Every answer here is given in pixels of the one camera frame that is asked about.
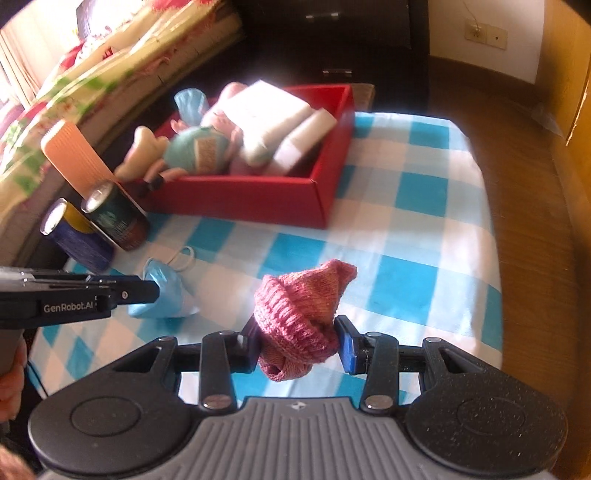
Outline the person's left hand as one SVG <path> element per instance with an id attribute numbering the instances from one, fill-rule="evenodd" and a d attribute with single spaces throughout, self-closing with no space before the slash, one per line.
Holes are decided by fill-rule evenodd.
<path id="1" fill-rule="evenodd" d="M 21 397 L 25 383 L 27 365 L 27 346 L 23 338 L 19 339 L 11 369 L 1 376 L 0 421 L 14 420 L 20 410 Z"/>

